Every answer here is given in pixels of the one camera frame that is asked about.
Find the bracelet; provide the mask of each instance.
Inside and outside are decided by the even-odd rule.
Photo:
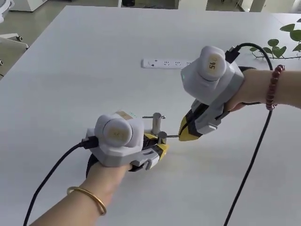
[[[90,198],[92,198],[99,206],[99,209],[101,210],[101,216],[105,215],[107,213],[107,209],[104,205],[104,203],[93,193],[89,192],[88,190],[84,189],[84,188],[80,188],[80,187],[69,187],[67,189],[67,194],[70,194],[72,191],[78,191],[81,193],[86,194],[87,196],[89,196]]]
[[[277,89],[278,78],[282,71],[285,71],[285,66],[278,65],[275,68],[274,72],[272,73],[272,78],[271,78],[270,84],[269,84],[269,90],[268,90],[267,96],[266,96],[266,107],[269,111],[272,111],[276,106],[274,104],[274,98],[275,98],[275,93],[276,93],[276,89]]]

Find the gold bangle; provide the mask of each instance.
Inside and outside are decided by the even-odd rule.
[[[91,199],[93,199],[98,206],[100,207],[100,212],[101,212],[101,216],[105,215],[107,213],[107,209],[104,205],[104,203],[93,193],[89,192],[88,190],[84,189],[84,188],[80,188],[80,187],[69,187],[67,189],[67,194],[70,194],[72,191],[78,191],[78,192],[82,192],[84,194],[86,194],[87,196],[89,196]]]

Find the green leaf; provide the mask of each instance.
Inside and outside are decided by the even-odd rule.
[[[279,40],[278,39],[270,39],[269,41],[268,41],[268,45],[269,46],[276,46],[276,45],[278,45],[279,44]]]
[[[301,41],[301,30],[294,30],[290,32],[290,36],[294,41]]]
[[[283,46],[282,48],[279,48],[277,46],[273,47],[272,52],[277,57],[280,58],[286,51],[286,46]]]
[[[294,49],[293,49],[293,52],[301,52],[301,44],[299,44],[298,46],[296,46]]]
[[[288,24],[280,28],[283,32],[291,32],[295,29],[295,24]]]
[[[266,51],[267,53],[273,54],[272,50],[269,47],[263,47],[264,51]]]
[[[251,51],[251,52],[255,52],[256,50],[257,50],[257,49],[254,48],[254,47],[250,48],[250,51]]]

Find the power strip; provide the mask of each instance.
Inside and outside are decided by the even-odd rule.
[[[161,69],[182,69],[190,65],[190,60],[177,59],[143,59],[143,68],[161,68]]]

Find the metal pin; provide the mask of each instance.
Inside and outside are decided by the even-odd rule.
[[[167,133],[166,132],[159,132],[158,133],[158,144],[166,144],[166,137]]]
[[[154,116],[143,116],[143,119],[153,119]],[[161,119],[166,119],[166,117],[164,115],[161,116]]]
[[[168,135],[166,138],[179,138],[179,135]]]
[[[154,113],[152,116],[152,128],[151,133],[153,135],[158,135],[161,128],[161,117],[162,115],[158,112]]]

